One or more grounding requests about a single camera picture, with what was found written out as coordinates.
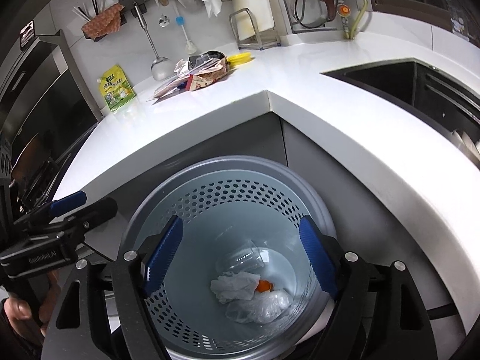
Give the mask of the person left hand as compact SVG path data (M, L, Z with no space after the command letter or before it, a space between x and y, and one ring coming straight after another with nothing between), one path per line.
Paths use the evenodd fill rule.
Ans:
M33 320L29 304L16 293L8 292L9 297L7 297L4 304L4 311L13 330L35 345L43 344L43 338L47 333L50 318L61 293L61 288L58 284L59 271L50 271L47 276L49 279L49 291L45 300L39 306L37 313L40 323Z

